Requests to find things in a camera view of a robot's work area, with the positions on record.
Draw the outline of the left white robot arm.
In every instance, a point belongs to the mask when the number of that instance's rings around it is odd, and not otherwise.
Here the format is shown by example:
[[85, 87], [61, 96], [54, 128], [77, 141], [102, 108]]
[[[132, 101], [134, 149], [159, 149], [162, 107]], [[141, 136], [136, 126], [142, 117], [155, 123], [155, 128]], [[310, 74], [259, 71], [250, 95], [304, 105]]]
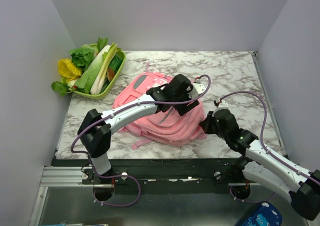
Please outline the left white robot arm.
[[95, 171], [93, 177], [101, 184], [111, 177], [111, 164], [107, 151], [111, 146], [111, 137], [119, 129], [145, 116], [166, 112], [171, 107], [183, 115], [198, 106], [199, 98], [206, 87], [199, 80], [191, 82], [182, 74], [176, 75], [170, 82], [153, 86], [132, 102], [103, 113], [95, 109], [89, 111], [77, 136], [85, 146]]

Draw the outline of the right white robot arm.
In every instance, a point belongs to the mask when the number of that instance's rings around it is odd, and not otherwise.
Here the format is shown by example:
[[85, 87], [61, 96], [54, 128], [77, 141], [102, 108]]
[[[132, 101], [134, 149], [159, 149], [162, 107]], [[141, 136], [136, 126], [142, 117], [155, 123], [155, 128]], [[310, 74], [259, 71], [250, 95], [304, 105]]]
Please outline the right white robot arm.
[[316, 219], [320, 213], [319, 170], [311, 172], [265, 146], [255, 134], [240, 128], [228, 109], [209, 112], [199, 125], [241, 154], [239, 165], [230, 169], [234, 181], [254, 181], [288, 201], [301, 217]]

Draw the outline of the pink school backpack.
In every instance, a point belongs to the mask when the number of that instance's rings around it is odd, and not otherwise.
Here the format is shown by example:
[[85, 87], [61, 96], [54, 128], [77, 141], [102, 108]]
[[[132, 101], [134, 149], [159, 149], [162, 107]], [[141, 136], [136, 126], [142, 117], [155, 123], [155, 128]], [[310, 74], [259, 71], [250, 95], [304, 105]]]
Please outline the pink school backpack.
[[[127, 86], [115, 99], [113, 109], [130, 103], [142, 96], [149, 88], [157, 87], [172, 80], [162, 73], [142, 73]], [[190, 112], [180, 116], [174, 108], [166, 112], [140, 118], [120, 129], [120, 132], [131, 132], [144, 137], [134, 143], [133, 150], [142, 145], [156, 141], [162, 144], [181, 147], [197, 139], [204, 140], [207, 135], [199, 123], [205, 119], [202, 103]]]

